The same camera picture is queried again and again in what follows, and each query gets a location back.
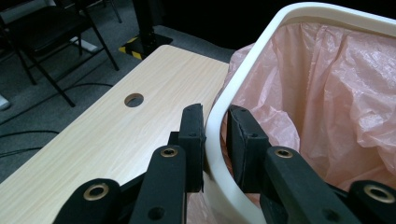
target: trash bag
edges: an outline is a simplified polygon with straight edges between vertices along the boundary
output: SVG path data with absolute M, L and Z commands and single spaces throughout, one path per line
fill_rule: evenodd
M 233 55 L 223 87 L 253 45 Z M 316 22 L 284 25 L 232 104 L 252 113 L 273 146 L 299 151 L 327 183 L 348 190 L 371 179 L 396 188 L 395 55 L 392 37 Z M 221 141 L 225 135 L 226 119 Z

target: screw hole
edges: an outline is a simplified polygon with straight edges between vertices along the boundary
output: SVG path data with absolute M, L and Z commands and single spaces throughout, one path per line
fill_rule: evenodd
M 84 192 L 84 199 L 87 201 L 96 201 L 108 194 L 108 185 L 105 183 L 91 185 Z
M 396 201 L 391 193 L 379 186 L 367 185 L 364 187 L 364 192 L 381 203 L 394 203 Z
M 292 152 L 290 152 L 290 151 L 287 150 L 287 149 L 283 149 L 283 148 L 277 149 L 277 150 L 275 151 L 275 154 L 276 154 L 278 157 L 281 157 L 281 158 L 291 158 L 291 157 L 293 156 L 293 153 L 292 153 Z
M 154 207 L 148 211 L 148 217 L 151 220 L 160 220 L 165 215 L 165 210 L 161 207 Z
M 170 148 L 169 147 L 169 148 L 163 149 L 161 151 L 161 155 L 163 157 L 174 157 L 174 156 L 177 155 L 177 150 L 175 150 L 174 148 Z
M 332 209 L 323 209 L 322 214 L 330 222 L 339 222 L 340 221 L 340 216 L 338 216 L 338 214 L 336 212 L 334 212 Z

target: white plastic bin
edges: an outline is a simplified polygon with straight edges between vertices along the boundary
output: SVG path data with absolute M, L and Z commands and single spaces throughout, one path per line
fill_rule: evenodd
M 265 223 L 265 219 L 262 210 L 238 188 L 226 167 L 219 141 L 223 117 L 249 70 L 276 29 L 297 21 L 328 22 L 353 30 L 396 36 L 395 20 L 350 8 L 306 2 L 289 5 L 279 10 L 219 96 L 205 126 L 207 137 L 205 153 L 209 170 L 205 175 L 204 197 L 214 214 L 224 217 L 226 222 Z

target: table top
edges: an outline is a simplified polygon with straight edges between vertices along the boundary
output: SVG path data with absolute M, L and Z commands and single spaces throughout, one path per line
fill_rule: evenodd
M 228 64 L 161 46 L 0 185 L 1 223 L 51 223 L 73 191 L 95 178 L 125 184 L 179 130 L 184 107 L 206 121 Z M 140 93 L 137 107 L 124 100 Z

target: round hole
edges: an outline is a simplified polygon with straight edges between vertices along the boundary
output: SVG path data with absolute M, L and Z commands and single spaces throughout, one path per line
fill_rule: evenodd
M 367 185 L 364 187 L 364 192 L 371 198 L 381 203 L 394 203 L 395 197 L 386 189 L 375 185 Z
M 174 157 L 177 155 L 177 150 L 174 148 L 166 148 L 161 151 L 163 157 Z
M 91 189 L 90 195 L 91 196 L 98 196 L 98 195 L 102 194 L 104 191 L 105 190 L 103 188 L 94 188 L 94 189 Z
M 84 199 L 87 201 L 96 201 L 108 194 L 108 185 L 105 183 L 91 185 L 84 192 Z
M 141 105 L 144 101 L 144 97 L 140 93 L 132 93 L 125 98 L 125 105 L 129 107 L 137 107 Z
M 336 212 L 334 212 L 332 209 L 323 209 L 322 214 L 330 222 L 339 222 L 340 221 L 340 216 L 338 216 L 338 214 Z
M 148 211 L 148 217 L 151 220 L 160 220 L 165 215 L 165 210 L 161 207 L 154 207 Z
M 287 150 L 287 149 L 283 149 L 283 148 L 277 149 L 277 150 L 275 151 L 275 154 L 276 154 L 278 157 L 282 157 L 282 158 L 291 158 L 291 157 L 293 156 L 293 153 L 292 153 L 292 152 L 290 152 L 290 151 Z

